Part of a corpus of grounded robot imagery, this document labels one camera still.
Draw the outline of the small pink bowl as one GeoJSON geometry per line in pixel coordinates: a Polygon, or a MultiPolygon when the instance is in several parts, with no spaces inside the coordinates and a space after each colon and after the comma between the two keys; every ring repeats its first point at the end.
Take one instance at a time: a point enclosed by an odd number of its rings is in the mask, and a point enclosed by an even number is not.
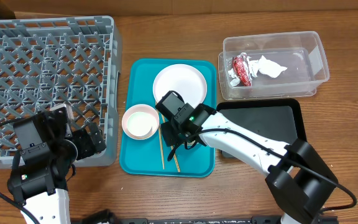
{"type": "Polygon", "coordinates": [[[136,139],[136,138],[133,138],[132,136],[129,135],[128,131],[127,131],[127,120],[129,118],[130,115],[132,115],[133,113],[135,112],[145,112],[145,113],[148,113],[150,114],[153,119],[155,120],[155,124],[154,124],[154,128],[153,128],[153,132],[152,134],[147,137],[147,138],[144,138],[144,139],[148,139],[150,138],[152,135],[155,134],[155,132],[158,130],[158,124],[159,124],[159,121],[158,121],[158,114],[157,114],[157,111],[149,106],[149,105],[146,105],[146,104],[138,104],[138,105],[134,105],[132,107],[130,107],[128,110],[126,110],[126,112],[124,113],[123,117],[122,117],[122,129],[124,131],[124,133],[129,136],[130,138],[132,139],[135,139],[135,140],[143,140],[143,139],[136,139]]]}

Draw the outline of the red snack wrapper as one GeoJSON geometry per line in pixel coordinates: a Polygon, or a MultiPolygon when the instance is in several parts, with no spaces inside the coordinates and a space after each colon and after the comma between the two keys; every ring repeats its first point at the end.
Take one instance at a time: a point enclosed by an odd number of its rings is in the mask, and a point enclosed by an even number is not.
{"type": "Polygon", "coordinates": [[[252,86],[247,54],[245,52],[232,58],[232,67],[244,86],[252,86]]]}

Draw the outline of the white napkin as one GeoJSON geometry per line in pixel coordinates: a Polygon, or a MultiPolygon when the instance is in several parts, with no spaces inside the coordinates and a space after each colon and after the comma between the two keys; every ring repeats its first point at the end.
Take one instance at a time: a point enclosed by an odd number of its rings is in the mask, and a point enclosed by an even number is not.
{"type": "MultiPolygon", "coordinates": [[[[277,78],[288,69],[287,67],[281,66],[276,62],[266,59],[263,55],[258,60],[251,60],[250,57],[247,55],[247,61],[252,81],[253,79],[258,77],[258,73],[266,75],[270,78],[277,78]]],[[[227,75],[230,78],[229,84],[232,87],[244,86],[234,72],[234,69],[232,67],[232,60],[231,68],[227,72],[227,75]]]]}

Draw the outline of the white paper cup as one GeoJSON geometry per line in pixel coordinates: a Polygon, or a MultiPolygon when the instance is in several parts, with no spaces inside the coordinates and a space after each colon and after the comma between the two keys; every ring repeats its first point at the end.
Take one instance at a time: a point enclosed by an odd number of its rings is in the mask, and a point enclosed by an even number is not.
{"type": "Polygon", "coordinates": [[[155,120],[145,112],[135,112],[127,120],[127,131],[130,136],[136,139],[149,137],[154,128],[155,120]]]}

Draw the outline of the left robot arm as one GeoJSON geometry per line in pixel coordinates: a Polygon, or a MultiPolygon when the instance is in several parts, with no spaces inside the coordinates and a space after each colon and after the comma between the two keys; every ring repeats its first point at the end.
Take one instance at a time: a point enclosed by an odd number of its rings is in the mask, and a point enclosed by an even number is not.
{"type": "Polygon", "coordinates": [[[103,133],[96,123],[72,131],[73,110],[66,103],[10,123],[21,149],[7,181],[12,197],[0,192],[0,198],[27,223],[69,223],[67,182],[76,175],[74,163],[106,149],[103,133]]]}

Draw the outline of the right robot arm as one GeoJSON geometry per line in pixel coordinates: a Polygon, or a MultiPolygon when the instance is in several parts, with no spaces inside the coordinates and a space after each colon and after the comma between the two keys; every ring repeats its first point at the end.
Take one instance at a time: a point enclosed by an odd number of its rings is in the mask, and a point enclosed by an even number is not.
{"type": "Polygon", "coordinates": [[[171,129],[172,158],[181,144],[200,143],[221,149],[259,171],[280,209],[281,223],[314,223],[328,210],[357,205],[353,192],[337,177],[314,147],[301,139],[289,144],[260,136],[204,104],[188,103],[156,109],[171,129]]]}

